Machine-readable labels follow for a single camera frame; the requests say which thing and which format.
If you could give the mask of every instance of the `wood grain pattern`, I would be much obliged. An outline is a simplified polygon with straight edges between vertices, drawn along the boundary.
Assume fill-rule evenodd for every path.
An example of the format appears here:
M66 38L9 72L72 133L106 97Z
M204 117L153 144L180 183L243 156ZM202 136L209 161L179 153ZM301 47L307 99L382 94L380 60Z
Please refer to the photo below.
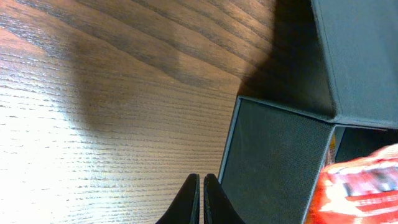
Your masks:
M274 7L0 1L0 220L158 220L189 173L218 173Z

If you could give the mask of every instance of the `snack bag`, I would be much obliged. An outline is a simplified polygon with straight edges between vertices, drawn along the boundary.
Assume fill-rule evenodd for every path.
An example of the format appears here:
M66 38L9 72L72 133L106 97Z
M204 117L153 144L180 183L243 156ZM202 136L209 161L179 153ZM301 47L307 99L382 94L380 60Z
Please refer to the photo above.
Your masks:
M326 166L310 214L313 223L398 224L398 144Z

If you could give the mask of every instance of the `brown wood grain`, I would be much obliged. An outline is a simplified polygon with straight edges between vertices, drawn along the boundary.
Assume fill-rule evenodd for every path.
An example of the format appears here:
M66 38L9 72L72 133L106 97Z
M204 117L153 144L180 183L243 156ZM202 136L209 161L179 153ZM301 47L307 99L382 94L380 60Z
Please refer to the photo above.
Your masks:
M154 223L217 174L274 5L0 1L0 220Z

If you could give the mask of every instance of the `red plastic package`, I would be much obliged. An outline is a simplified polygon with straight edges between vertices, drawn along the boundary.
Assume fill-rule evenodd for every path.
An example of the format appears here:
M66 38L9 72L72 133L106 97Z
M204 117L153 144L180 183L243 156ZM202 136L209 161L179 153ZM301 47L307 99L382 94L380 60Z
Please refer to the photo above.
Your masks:
M398 224L398 144L326 166L310 207L312 223Z

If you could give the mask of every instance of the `wooden table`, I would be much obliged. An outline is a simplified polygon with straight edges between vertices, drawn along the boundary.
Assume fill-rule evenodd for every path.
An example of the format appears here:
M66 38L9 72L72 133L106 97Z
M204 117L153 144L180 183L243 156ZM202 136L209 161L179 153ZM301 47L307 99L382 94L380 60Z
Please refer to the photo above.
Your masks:
M0 220L154 223L217 174L275 4L0 1Z

